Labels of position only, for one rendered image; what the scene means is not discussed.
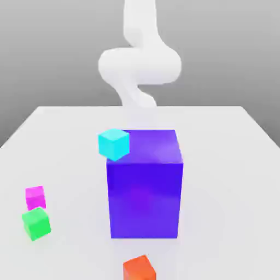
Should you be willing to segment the small magenta cube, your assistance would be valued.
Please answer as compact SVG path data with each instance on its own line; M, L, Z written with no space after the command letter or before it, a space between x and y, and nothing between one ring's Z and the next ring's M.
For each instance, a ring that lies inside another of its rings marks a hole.
M43 186L34 186L25 189L27 209L30 211L37 207L46 209L46 201Z

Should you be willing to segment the small cyan cube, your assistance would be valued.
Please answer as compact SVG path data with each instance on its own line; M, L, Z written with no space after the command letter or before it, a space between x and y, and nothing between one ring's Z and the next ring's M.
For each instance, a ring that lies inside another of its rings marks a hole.
M119 129L110 129L98 135L99 153L112 161L129 154L130 134Z

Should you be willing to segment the small orange cube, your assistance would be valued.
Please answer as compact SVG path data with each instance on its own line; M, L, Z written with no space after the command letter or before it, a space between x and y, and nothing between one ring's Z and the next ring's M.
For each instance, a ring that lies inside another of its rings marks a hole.
M123 280L156 280L156 272L146 255L123 263Z

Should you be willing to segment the small green cube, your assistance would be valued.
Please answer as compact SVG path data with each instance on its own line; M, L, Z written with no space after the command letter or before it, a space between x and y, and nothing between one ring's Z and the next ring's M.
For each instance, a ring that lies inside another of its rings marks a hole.
M24 229L32 241L51 233L49 216L42 207L34 208L21 217Z

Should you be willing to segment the large purple box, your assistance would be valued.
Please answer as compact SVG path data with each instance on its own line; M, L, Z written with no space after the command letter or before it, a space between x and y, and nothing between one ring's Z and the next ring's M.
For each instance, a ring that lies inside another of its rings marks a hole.
M177 238L183 158L175 130L130 130L130 152L107 160L112 238Z

